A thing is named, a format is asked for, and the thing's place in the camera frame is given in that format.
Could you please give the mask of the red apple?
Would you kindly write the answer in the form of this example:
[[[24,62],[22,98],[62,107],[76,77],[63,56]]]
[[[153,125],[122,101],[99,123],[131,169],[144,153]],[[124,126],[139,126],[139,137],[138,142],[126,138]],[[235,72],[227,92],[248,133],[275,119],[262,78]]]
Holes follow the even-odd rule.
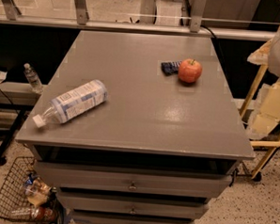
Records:
[[[181,81],[192,84],[202,73],[202,65],[195,59],[184,59],[178,68],[178,77]]]

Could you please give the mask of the grey drawer cabinet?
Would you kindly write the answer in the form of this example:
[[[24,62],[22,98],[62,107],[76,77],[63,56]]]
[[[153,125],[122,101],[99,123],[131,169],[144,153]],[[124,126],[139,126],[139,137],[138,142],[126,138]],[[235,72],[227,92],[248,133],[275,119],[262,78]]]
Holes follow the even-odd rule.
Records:
[[[192,84],[163,73],[165,61],[195,59],[203,67]],[[59,125],[27,120],[17,138],[36,162],[78,166],[230,175],[254,157],[238,109],[210,40],[151,34],[84,31],[38,102],[43,113],[56,96],[100,80],[107,101]],[[57,187],[58,192],[182,200],[213,198]]]

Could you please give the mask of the blue snack wrapper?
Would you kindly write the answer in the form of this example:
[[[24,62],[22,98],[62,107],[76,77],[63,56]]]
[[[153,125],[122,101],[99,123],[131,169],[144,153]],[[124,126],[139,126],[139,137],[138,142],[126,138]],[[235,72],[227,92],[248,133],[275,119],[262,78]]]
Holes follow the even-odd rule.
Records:
[[[181,64],[180,61],[172,61],[172,62],[165,61],[161,64],[161,70],[167,76],[170,76],[172,74],[177,74],[180,64]]]

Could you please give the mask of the clear plastic bottle white label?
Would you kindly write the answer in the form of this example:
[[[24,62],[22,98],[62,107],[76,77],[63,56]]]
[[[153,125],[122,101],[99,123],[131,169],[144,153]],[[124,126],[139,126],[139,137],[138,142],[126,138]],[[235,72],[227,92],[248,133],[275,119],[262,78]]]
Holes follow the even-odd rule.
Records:
[[[37,114],[32,120],[38,128],[50,123],[64,124],[102,104],[107,96],[104,83],[95,79],[53,98],[45,112]]]

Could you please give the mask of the top grey drawer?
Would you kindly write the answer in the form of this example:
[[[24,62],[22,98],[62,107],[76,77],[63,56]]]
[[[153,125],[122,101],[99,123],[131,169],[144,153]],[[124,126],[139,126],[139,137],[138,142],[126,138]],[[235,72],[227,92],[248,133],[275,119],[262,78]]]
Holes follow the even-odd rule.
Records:
[[[230,175],[165,170],[78,166],[37,161],[41,179],[57,187],[165,196],[216,198],[230,184]]]

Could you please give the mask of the grey drawer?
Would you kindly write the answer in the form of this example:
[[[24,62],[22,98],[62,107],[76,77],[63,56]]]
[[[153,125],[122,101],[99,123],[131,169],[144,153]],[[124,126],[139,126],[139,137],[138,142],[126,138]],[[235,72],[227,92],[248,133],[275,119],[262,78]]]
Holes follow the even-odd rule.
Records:
[[[110,212],[132,216],[146,215],[193,219],[202,217],[209,210],[207,204],[177,199],[147,199],[75,192],[58,192],[57,199],[64,207],[74,210]]]
[[[41,179],[57,187],[165,196],[216,198],[230,184],[230,175],[165,170],[78,166],[37,161]]]
[[[195,224],[193,221],[185,221],[182,219],[97,214],[93,212],[72,211],[70,217],[78,224]]]

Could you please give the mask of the small upright water bottle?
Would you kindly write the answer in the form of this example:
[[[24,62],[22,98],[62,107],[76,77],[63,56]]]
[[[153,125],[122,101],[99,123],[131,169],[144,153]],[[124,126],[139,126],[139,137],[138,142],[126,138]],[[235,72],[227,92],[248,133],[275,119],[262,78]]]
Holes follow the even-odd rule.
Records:
[[[39,79],[38,73],[31,67],[30,64],[24,64],[23,67],[24,75],[28,80],[30,87],[34,92],[41,94],[43,92],[43,87]]]

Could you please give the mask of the middle grey drawer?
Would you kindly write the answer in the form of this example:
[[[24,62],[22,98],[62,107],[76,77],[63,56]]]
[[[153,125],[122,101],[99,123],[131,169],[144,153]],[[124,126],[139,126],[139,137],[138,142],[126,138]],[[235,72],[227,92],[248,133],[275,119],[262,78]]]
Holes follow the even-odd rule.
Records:
[[[146,215],[193,219],[202,217],[209,210],[207,204],[177,199],[147,199],[75,192],[58,192],[57,199],[64,207],[74,210],[110,212],[132,216]]]

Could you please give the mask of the bottom grey drawer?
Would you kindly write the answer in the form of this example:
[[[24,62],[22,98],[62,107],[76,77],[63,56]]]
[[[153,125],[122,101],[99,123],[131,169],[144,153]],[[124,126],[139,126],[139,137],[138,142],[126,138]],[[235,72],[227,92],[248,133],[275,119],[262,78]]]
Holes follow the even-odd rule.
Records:
[[[185,221],[182,219],[97,214],[93,212],[72,211],[70,217],[78,224],[195,224],[193,221]]]

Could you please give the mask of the snack bag in basket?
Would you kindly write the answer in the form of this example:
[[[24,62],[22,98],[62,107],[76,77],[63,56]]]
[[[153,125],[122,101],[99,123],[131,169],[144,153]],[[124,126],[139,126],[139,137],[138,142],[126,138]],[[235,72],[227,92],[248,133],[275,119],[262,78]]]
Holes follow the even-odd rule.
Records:
[[[53,189],[41,180],[41,178],[30,173],[23,186],[23,192],[27,200],[35,207],[40,207],[52,200]]]

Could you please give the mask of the red bottle in basket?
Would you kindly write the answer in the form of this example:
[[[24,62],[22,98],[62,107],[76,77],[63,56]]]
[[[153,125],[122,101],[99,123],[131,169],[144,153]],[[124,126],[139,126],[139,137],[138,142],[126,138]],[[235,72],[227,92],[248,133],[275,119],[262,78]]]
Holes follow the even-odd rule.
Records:
[[[57,218],[57,213],[53,209],[44,207],[19,207],[13,209],[9,213],[11,218],[20,218],[23,220],[38,220],[38,221],[54,221]]]

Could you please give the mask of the metal railing with glass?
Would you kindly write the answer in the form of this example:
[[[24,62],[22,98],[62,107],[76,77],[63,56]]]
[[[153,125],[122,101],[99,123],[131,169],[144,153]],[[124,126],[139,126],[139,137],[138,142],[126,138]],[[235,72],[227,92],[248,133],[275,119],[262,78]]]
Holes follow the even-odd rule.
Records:
[[[278,27],[267,0],[0,0],[0,23],[267,40]]]

